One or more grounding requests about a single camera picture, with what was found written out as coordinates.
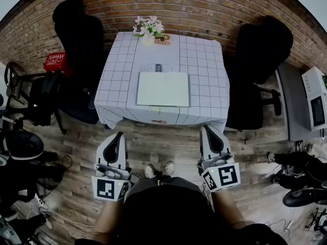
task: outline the grid pattern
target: grid pattern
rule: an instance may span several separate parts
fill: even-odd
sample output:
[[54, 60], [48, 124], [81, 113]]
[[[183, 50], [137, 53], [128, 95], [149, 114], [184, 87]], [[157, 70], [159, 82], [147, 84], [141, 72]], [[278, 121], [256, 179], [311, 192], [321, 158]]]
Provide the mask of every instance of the grid pattern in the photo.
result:
[[220, 43], [189, 36], [180, 36], [179, 42], [180, 72], [190, 76], [191, 107], [200, 108], [203, 117], [195, 123], [206, 117], [227, 118], [229, 81]]
[[[179, 62], [180, 72], [189, 75], [190, 107], [135, 104], [137, 74], [140, 71], [155, 71], [157, 62], [142, 64], [136, 61], [138, 64], [133, 69], [138, 38], [133, 37], [132, 32], [120, 32], [107, 58], [96, 94], [95, 106], [100, 122], [114, 128], [116, 123], [126, 117], [146, 123], [154, 120], [178, 125], [208, 123], [223, 131], [229, 107], [229, 80], [220, 43], [215, 40], [172, 36], [173, 44], [169, 55], [159, 63], [163, 72], [171, 71], [176, 67], [171, 65], [173, 58], [175, 63]], [[162, 53], [159, 47], [157, 50], [158, 54]], [[137, 59], [143, 57], [142, 52], [137, 51]]]

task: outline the desk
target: desk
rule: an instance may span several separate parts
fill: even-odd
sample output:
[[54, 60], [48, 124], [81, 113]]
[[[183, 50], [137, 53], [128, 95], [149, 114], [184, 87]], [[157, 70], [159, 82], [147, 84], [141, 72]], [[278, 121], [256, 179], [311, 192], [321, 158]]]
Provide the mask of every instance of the desk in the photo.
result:
[[[119, 32], [109, 53], [95, 97], [99, 120], [110, 128], [123, 118], [150, 124], [208, 123], [224, 130], [229, 107], [229, 80], [221, 45], [215, 40], [169, 34], [169, 45], [144, 46], [132, 32]], [[190, 107], [136, 104], [139, 72], [185, 72]]]
[[284, 62], [276, 70], [281, 102], [288, 137], [267, 137], [260, 140], [247, 140], [246, 144], [275, 142], [281, 140], [300, 141], [319, 138], [319, 131], [311, 131], [309, 107], [301, 73], [295, 66]]

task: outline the person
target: person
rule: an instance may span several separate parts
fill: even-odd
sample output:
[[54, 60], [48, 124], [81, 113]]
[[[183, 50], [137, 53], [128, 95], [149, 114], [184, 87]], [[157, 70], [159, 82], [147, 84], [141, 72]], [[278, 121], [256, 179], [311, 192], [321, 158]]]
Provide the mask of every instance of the person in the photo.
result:
[[172, 162], [162, 173], [146, 165], [125, 202], [104, 204], [92, 240], [75, 244], [286, 244], [266, 225], [247, 226], [228, 190], [212, 193], [213, 211], [197, 185], [173, 173]]
[[294, 152], [289, 154], [267, 153], [268, 161], [282, 165], [295, 167], [304, 175], [295, 177], [282, 174], [283, 170], [273, 176], [273, 183], [291, 190], [299, 190], [304, 187], [321, 188], [322, 183], [327, 181], [327, 163], [312, 157], [307, 152]]

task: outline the white shoe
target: white shoe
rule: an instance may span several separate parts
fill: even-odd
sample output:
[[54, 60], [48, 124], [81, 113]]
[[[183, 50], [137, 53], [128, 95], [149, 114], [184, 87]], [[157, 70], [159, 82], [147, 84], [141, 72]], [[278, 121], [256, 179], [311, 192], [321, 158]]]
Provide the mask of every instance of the white shoe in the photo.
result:
[[267, 158], [269, 162], [275, 162], [275, 153], [267, 153]]
[[175, 170], [175, 165], [172, 161], [169, 161], [166, 165], [165, 168], [163, 169], [162, 175], [165, 176], [172, 176], [174, 174]]
[[147, 177], [148, 179], [154, 178], [155, 177], [154, 172], [155, 172], [155, 169], [152, 164], [145, 165], [145, 167], [144, 167], [145, 177]]

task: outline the black office chair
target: black office chair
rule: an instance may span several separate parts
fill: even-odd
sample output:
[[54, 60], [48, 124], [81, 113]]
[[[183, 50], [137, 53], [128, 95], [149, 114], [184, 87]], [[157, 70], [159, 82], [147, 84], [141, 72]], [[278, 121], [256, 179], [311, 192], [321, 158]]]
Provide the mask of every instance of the black office chair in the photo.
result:
[[53, 13], [55, 31], [73, 74], [59, 92], [59, 108], [89, 124], [98, 121], [94, 97], [105, 64], [101, 21], [84, 14], [83, 0], [66, 0]]
[[[59, 73], [39, 73], [36, 75], [19, 75], [17, 70], [23, 69], [14, 62], [9, 62], [5, 69], [5, 83], [7, 85], [8, 103], [6, 106], [6, 115], [23, 114], [24, 119], [33, 122], [33, 125], [49, 126], [51, 116], [56, 116], [59, 128], [63, 134], [66, 130], [63, 128], [61, 118], [57, 107], [57, 89], [59, 83]], [[24, 82], [31, 82], [29, 95], [24, 92]], [[19, 100], [22, 96], [27, 102], [26, 108], [10, 108], [11, 99], [24, 104]]]
[[274, 105], [281, 115], [279, 93], [271, 90], [271, 99], [262, 99], [257, 84], [263, 84], [290, 55], [292, 32], [272, 16], [263, 24], [241, 27], [235, 56], [228, 65], [230, 105], [226, 126], [238, 130], [256, 130], [263, 125], [263, 105]]

